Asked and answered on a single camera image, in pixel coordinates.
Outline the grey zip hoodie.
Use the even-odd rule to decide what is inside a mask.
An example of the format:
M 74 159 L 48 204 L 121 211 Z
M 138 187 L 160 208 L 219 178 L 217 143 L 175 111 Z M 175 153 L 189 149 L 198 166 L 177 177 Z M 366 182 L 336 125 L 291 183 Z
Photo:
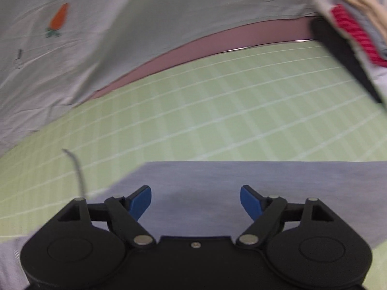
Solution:
M 104 202 L 151 188 L 128 247 Z M 282 228 L 236 245 L 253 220 L 242 186 L 287 201 Z M 19 252 L 22 289 L 363 289 L 386 242 L 386 162 L 149 162 L 100 195 L 70 200 Z

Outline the grey printed backdrop cloth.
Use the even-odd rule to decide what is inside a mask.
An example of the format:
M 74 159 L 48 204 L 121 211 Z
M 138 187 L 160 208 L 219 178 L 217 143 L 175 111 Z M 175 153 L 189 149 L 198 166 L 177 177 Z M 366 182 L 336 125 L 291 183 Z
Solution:
M 1 0 L 1 152 L 142 64 L 311 0 Z

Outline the black folded garment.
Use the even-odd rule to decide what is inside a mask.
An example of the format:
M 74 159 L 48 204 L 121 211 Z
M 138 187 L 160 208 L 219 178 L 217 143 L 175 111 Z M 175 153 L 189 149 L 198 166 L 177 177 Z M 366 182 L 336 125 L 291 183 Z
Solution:
M 377 92 L 363 67 L 361 67 L 349 42 L 321 16 L 312 19 L 309 27 L 313 39 L 319 41 L 347 69 L 355 80 L 368 92 L 375 103 L 385 107 L 381 95 Z

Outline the grey folded garment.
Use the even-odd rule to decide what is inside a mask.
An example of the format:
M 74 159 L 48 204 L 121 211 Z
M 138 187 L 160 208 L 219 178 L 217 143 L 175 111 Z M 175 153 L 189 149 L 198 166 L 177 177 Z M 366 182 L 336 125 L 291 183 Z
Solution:
M 375 48 L 379 52 L 380 57 L 386 60 L 386 41 L 379 30 L 377 30 L 370 19 L 368 19 L 368 17 L 361 11 L 347 3 L 343 3 L 343 6 L 345 6 L 346 10 L 352 15 L 352 17 L 357 20 L 358 24 L 364 29 L 364 31 L 367 32 L 374 43 Z

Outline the red striped folded garment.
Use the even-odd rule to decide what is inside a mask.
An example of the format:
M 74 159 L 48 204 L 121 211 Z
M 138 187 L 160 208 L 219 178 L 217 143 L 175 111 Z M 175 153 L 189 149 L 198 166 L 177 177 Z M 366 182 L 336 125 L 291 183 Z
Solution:
M 343 29 L 359 46 L 361 46 L 361 49 L 365 51 L 368 59 L 370 59 L 373 64 L 386 67 L 386 60 L 380 57 L 370 37 L 346 11 L 343 5 L 338 4 L 333 7 L 331 14 L 334 17 L 337 26 Z

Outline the beige folded garment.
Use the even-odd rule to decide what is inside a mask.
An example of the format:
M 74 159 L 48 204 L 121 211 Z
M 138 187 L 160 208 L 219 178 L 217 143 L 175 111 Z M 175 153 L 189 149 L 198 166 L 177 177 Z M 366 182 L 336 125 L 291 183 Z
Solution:
M 344 0 L 361 11 L 386 40 L 386 7 L 378 0 Z

